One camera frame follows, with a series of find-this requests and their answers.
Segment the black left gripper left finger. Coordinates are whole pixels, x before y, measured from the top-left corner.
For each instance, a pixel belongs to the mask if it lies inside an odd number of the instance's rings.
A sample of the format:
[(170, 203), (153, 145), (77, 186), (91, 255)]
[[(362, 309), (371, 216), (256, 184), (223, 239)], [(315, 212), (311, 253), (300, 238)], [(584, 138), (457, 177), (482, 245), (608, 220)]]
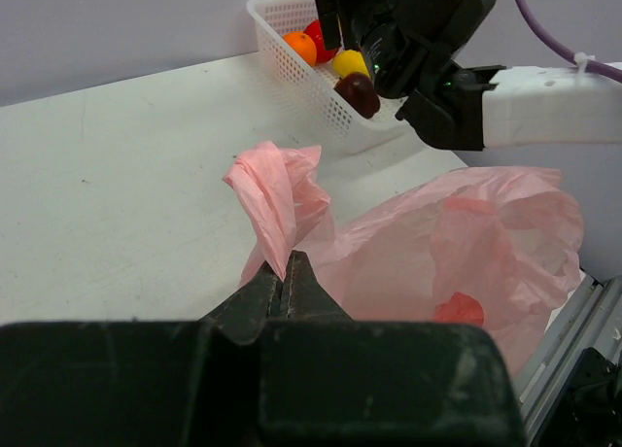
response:
[(187, 446), (204, 367), (227, 342), (193, 321), (1, 327), (4, 446)]

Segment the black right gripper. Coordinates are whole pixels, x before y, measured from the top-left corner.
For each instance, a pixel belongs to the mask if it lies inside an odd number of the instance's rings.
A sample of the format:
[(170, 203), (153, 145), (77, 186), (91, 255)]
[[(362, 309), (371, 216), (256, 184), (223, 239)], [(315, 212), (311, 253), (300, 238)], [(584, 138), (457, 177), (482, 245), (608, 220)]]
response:
[[(315, 0), (325, 48), (341, 48), (337, 0)], [(483, 96), (500, 65), (464, 68), (455, 57), (496, 0), (357, 0), (351, 28), (376, 92), (402, 104), (405, 121), (427, 145), (484, 149)]]

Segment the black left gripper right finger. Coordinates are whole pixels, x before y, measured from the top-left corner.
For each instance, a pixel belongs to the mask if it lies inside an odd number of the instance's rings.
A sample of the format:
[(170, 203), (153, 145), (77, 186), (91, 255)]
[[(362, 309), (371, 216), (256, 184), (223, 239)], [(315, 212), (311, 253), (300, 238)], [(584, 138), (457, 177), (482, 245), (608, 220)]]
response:
[(523, 446), (503, 358), (480, 327), (430, 322), (301, 320), (295, 300), (319, 289), (291, 255), (285, 317), (259, 335), (257, 427), (270, 446)]

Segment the yellow fake lemon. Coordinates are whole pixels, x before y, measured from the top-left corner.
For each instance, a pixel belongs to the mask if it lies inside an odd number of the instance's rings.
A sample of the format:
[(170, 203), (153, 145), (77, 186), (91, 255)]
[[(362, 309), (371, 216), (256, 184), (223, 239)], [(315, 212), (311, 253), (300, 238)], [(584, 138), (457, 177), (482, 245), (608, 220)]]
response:
[(345, 78), (353, 73), (360, 73), (369, 77), (363, 55), (357, 51), (344, 50), (339, 52), (333, 58), (331, 66), (340, 78)]

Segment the dark red fake fruit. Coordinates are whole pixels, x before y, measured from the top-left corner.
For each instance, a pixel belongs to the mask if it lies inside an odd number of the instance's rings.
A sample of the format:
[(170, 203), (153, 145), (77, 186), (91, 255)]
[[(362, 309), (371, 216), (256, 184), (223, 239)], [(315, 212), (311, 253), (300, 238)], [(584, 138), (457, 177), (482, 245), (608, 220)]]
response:
[(370, 120), (380, 110), (380, 98), (373, 82), (366, 74), (353, 72), (341, 78), (333, 89), (367, 120)]

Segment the pink plastic bag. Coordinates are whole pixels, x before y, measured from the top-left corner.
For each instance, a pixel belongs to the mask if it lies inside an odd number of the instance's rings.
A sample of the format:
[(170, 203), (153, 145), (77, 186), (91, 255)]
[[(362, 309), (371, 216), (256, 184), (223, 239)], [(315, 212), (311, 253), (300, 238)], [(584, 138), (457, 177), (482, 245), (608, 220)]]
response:
[(302, 251), (352, 318), (476, 325), (519, 373), (581, 282), (584, 223), (561, 173), (457, 169), (336, 226), (321, 152), (262, 142), (225, 174), (257, 237), (242, 281), (264, 264), (285, 277)]

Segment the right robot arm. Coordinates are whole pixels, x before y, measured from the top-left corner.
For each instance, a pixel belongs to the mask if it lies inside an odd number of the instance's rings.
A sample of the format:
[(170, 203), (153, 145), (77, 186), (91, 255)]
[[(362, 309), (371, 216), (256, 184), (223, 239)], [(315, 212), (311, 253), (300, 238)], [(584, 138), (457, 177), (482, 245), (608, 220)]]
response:
[(399, 100), (398, 120), (450, 151), (530, 144), (617, 144), (621, 72), (573, 52), (519, 12), (564, 68), (464, 68), (455, 57), (496, 0), (315, 0), (325, 43), (363, 55), (376, 92)]

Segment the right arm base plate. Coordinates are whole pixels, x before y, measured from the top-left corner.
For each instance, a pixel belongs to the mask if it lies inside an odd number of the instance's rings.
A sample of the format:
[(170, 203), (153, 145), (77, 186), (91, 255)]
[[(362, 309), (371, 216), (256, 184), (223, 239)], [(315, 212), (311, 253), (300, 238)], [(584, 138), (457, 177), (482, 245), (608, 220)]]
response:
[(614, 363), (595, 348), (584, 350), (565, 396), (570, 425), (563, 446), (621, 445), (621, 360)]

